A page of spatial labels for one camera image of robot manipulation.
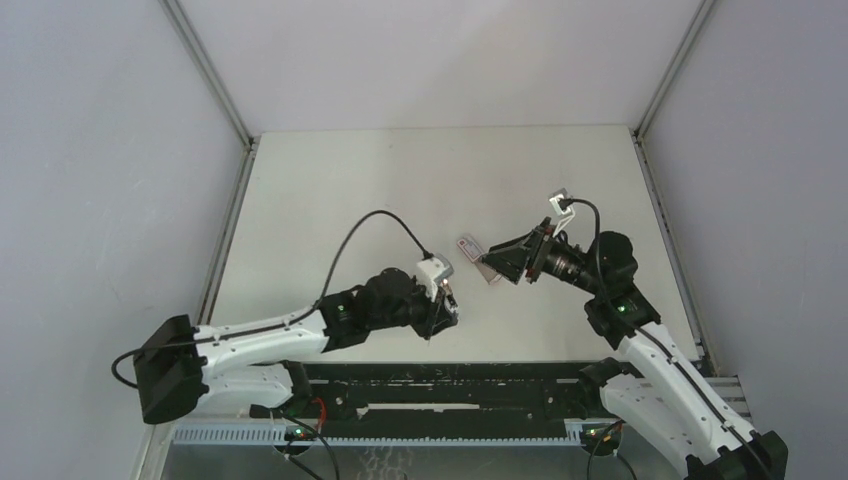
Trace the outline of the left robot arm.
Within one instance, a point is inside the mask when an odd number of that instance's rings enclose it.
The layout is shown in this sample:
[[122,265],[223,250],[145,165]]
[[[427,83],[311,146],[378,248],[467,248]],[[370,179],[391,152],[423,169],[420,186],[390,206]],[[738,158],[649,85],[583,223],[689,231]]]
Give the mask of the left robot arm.
[[287,315],[238,325],[165,320],[132,355],[144,423],[169,423],[195,411],[262,406],[305,414],[313,394],[306,357],[364,343],[379,330],[410,327],[428,340],[455,326],[452,267],[432,258],[408,275],[387,268]]

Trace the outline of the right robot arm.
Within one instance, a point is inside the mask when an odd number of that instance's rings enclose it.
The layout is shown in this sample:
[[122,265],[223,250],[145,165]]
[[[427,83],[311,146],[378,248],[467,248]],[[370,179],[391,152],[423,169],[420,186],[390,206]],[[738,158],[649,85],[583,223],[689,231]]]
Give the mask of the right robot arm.
[[512,283],[547,274],[591,294],[587,320],[618,356],[582,370],[584,412],[608,412],[630,425],[683,479],[784,478],[786,443],[774,431],[758,432],[678,348],[635,284],[638,263],[627,236],[598,229],[582,251],[545,219],[491,247],[481,261]]

